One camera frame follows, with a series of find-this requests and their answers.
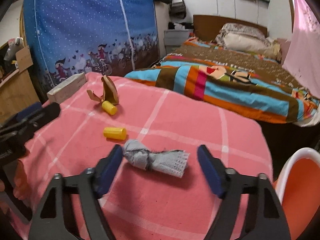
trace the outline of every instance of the yellow plastic cap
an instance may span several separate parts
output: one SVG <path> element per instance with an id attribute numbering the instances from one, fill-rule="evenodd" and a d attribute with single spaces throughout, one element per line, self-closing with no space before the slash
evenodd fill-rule
<path id="1" fill-rule="evenodd" d="M 118 108 L 111 104 L 109 101 L 104 101 L 102 103 L 102 109 L 110 115 L 114 115 L 118 111 Z"/>
<path id="2" fill-rule="evenodd" d="M 126 128 L 106 127 L 103 130 L 103 136 L 110 139 L 125 140 L 127 137 Z"/>

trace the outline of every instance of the pink plaid blanket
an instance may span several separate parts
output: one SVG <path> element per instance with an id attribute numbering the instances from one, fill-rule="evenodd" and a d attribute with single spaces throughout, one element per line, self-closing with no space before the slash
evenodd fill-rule
<path id="1" fill-rule="evenodd" d="M 125 127 L 128 138 L 137 138 L 152 150 L 183 149 L 190 153 L 182 179 L 122 162 L 110 192 L 100 200 L 118 240 L 204 239 L 220 201 L 211 193 L 197 162 L 196 150 L 201 144 L 227 167 L 254 176 L 264 172 L 272 178 L 270 153 L 255 121 L 121 77 L 111 77 L 120 104 L 118 113 L 109 116 L 86 93 L 87 89 L 102 93 L 100 78 L 97 73 L 87 74 L 88 82 L 61 104 L 61 116 L 28 142 L 31 154 L 24 165 L 33 191 L 33 209 L 55 173 L 79 174 L 108 155 L 118 142 L 103 137 L 107 126 Z M 242 227 L 243 200 L 233 238 L 239 236 Z M 75 214 L 81 237 L 88 239 L 78 198 Z M 26 238 L 28 228 L 16 224 Z"/>

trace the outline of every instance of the blue wardrobe cover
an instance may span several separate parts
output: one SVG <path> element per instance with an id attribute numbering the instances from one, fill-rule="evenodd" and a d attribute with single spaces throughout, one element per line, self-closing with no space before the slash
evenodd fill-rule
<path id="1" fill-rule="evenodd" d="M 45 92 L 69 76 L 124 76 L 159 58 L 153 0 L 24 0 L 28 45 Z"/>

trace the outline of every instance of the wall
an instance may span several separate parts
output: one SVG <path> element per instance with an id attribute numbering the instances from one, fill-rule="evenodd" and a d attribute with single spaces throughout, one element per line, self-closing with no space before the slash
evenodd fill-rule
<path id="1" fill-rule="evenodd" d="M 166 55 L 164 47 L 164 31 L 168 29 L 168 23 L 170 22 L 169 5 L 162 2 L 155 2 L 155 9 L 160 57 L 164 57 Z"/>
<path id="2" fill-rule="evenodd" d="M 185 0 L 187 17 L 194 14 L 219 15 L 253 22 L 268 28 L 272 38 L 291 39 L 292 22 L 289 0 Z"/>
<path id="3" fill-rule="evenodd" d="M 18 0 L 13 3 L 3 19 L 0 22 L 0 46 L 5 44 L 9 39 L 18 37 L 19 24 L 20 24 L 20 12 L 23 4 L 23 0 Z"/>

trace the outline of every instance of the rolled cloth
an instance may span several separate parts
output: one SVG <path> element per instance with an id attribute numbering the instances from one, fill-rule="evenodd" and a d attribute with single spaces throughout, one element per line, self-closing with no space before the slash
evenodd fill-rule
<path id="1" fill-rule="evenodd" d="M 138 140 L 128 140 L 124 144 L 124 157 L 139 169 L 160 171 L 181 178 L 189 153 L 183 150 L 151 152 Z"/>

